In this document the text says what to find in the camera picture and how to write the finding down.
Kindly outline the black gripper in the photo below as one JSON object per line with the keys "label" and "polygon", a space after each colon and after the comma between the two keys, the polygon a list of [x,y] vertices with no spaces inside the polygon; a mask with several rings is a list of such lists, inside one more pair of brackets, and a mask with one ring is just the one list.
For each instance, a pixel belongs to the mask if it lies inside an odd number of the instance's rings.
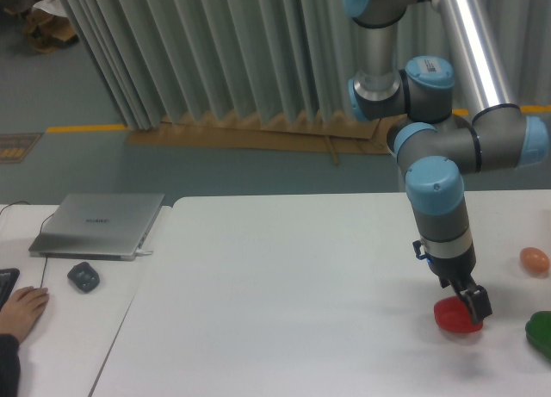
{"label": "black gripper", "polygon": [[427,261],[430,270],[439,278],[442,288],[451,284],[473,324],[479,324],[492,315],[492,305],[486,289],[471,277],[476,264],[474,245],[470,245],[461,255],[450,258],[436,257],[427,251],[422,254],[420,240],[414,241],[412,246],[416,258]]}

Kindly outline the dark sleeved forearm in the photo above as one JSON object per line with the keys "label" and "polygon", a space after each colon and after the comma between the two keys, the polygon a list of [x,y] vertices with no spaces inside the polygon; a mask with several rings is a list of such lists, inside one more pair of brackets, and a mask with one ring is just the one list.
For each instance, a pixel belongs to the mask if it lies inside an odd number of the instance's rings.
{"label": "dark sleeved forearm", "polygon": [[1,335],[1,395],[18,395],[21,365],[18,357],[19,342],[11,334]]}

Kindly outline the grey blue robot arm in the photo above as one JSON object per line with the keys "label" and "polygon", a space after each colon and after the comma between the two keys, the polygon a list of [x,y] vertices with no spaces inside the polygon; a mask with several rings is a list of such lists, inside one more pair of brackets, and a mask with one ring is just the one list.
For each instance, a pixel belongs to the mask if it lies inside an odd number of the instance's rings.
{"label": "grey blue robot arm", "polygon": [[[362,29],[362,63],[348,83],[354,114],[359,121],[405,117],[389,130],[387,146],[417,223],[414,251],[479,324],[492,307],[472,278],[476,256],[463,178],[541,162],[548,130],[541,119],[522,115],[483,0],[343,3]],[[416,3],[430,4],[441,16],[452,58],[423,55],[398,68],[398,23]]]}

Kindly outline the person's bare hand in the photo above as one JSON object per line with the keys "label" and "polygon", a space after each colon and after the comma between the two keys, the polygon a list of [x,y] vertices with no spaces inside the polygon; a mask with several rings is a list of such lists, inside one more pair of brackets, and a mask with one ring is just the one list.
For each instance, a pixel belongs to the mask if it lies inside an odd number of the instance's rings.
{"label": "person's bare hand", "polygon": [[48,288],[32,286],[17,289],[1,309],[1,333],[13,336],[21,344],[49,302]]}

